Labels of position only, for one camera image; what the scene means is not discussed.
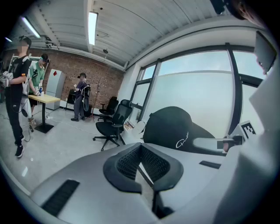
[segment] white refrigerator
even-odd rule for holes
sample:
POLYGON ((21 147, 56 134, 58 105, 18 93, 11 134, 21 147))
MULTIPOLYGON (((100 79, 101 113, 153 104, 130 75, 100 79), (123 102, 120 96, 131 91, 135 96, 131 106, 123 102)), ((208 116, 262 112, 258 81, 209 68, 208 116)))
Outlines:
MULTIPOLYGON (((61 98, 62 88, 65 81, 65 74, 62 71, 52 69, 49 74, 49 80, 47 83, 47 89, 45 94, 57 98, 61 98)), ((46 108, 56 110, 60 107, 60 101, 54 103, 48 103, 46 108)))

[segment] gray floor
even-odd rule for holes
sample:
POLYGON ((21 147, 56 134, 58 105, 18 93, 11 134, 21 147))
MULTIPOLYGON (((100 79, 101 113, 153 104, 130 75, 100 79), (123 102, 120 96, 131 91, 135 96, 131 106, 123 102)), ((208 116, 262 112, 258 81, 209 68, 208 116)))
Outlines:
MULTIPOLYGON (((38 112, 34 115, 37 123, 42 122, 41 110, 42 105, 38 105, 33 112, 33 114, 38 112)), ((0 114, 7 117, 4 103, 0 104, 0 114)), ((0 115, 0 156, 14 177, 29 192, 32 192, 41 182, 74 160, 99 152, 105 142, 103 139, 92 140, 94 136, 101 136, 92 118, 72 122, 70 119, 74 117, 74 112, 61 108, 55 111, 46 109, 45 114, 53 117, 46 122, 54 127, 47 134, 37 130, 34 130, 33 133, 30 132, 30 141, 23 142, 25 151, 20 159, 14 156, 16 146, 9 120, 0 115)), ((29 140, 28 121, 22 114, 20 114, 20 123, 25 139, 29 140)), ((104 149, 114 147, 116 145, 109 141, 104 149)), ((143 199, 151 207, 153 197, 151 187, 140 173, 137 173, 136 181, 142 185, 143 199)))

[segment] brick wall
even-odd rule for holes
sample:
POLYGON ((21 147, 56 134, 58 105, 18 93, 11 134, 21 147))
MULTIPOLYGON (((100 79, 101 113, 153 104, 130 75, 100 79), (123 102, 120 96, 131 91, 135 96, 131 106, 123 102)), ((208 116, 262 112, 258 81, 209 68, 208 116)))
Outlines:
MULTIPOLYGON (((13 53, 16 54, 16 51, 10 50, 4 53, 4 68, 9 66, 13 53)), ((98 82, 100 83, 100 92, 95 103, 95 108, 102 108, 101 103, 107 105, 112 96, 118 96, 118 91, 123 81, 124 74, 120 70, 94 59, 61 51, 32 49, 29 53, 34 57, 40 57, 43 53, 46 53, 49 56, 50 63, 43 81, 44 91, 46 91, 51 69, 57 69, 66 74, 61 100, 65 101, 68 97, 69 91, 73 89, 73 85, 78 84, 79 79, 77 76, 81 72, 86 73, 87 80, 91 85, 90 105, 94 104, 98 82)))

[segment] window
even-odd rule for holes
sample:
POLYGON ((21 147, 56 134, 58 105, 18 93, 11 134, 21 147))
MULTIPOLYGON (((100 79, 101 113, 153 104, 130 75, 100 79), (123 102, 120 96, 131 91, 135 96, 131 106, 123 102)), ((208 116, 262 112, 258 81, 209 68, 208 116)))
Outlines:
POLYGON ((253 95, 253 93, 257 90, 257 88, 242 85, 242 114, 240 122, 250 121, 253 128, 255 129, 256 134, 261 134, 264 131, 263 124, 259 119, 258 114, 253 108, 249 98, 253 95))
POLYGON ((143 121, 169 106, 187 111, 192 121, 215 138, 226 135, 231 120, 233 80, 231 73, 175 73, 157 78, 143 121))
POLYGON ((138 74, 137 81, 131 96, 131 107, 133 107, 129 120, 132 124, 136 125, 141 119, 141 112, 145 104, 146 95, 151 84, 151 78, 154 73, 156 65, 147 68, 141 68, 138 74))
POLYGON ((130 117, 129 117, 129 121, 132 124, 136 125, 138 123, 140 113, 141 113, 140 109, 138 109, 136 107, 133 107, 132 112, 131 112, 130 117))
POLYGON ((132 103, 143 106, 150 83, 137 85, 132 103))
POLYGON ((263 69, 257 63, 257 56, 254 53, 234 51, 233 54, 240 74, 265 79, 266 76, 263 75, 263 69))
POLYGON ((145 79, 152 78, 155 67, 156 66, 153 65, 153 66, 148 67, 148 68, 146 68, 144 70, 141 70, 140 73, 139 73, 139 80, 145 80, 145 79))
POLYGON ((161 64, 159 75, 198 70, 231 71, 228 53, 226 51, 210 51, 173 58, 161 64))

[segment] black shoe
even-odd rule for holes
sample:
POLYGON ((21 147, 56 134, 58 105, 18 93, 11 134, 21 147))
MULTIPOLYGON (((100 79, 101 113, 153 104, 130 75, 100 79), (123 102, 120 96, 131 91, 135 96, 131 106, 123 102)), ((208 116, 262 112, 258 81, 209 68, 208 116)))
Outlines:
POLYGON ((23 141, 25 139, 25 137, 22 135, 21 136, 21 141, 23 141))
POLYGON ((15 156, 16 156, 17 158, 22 157, 23 151, 24 151, 24 150, 25 150, 25 148, 23 147, 23 145, 18 145, 18 146, 17 146, 17 152, 16 152, 15 156))

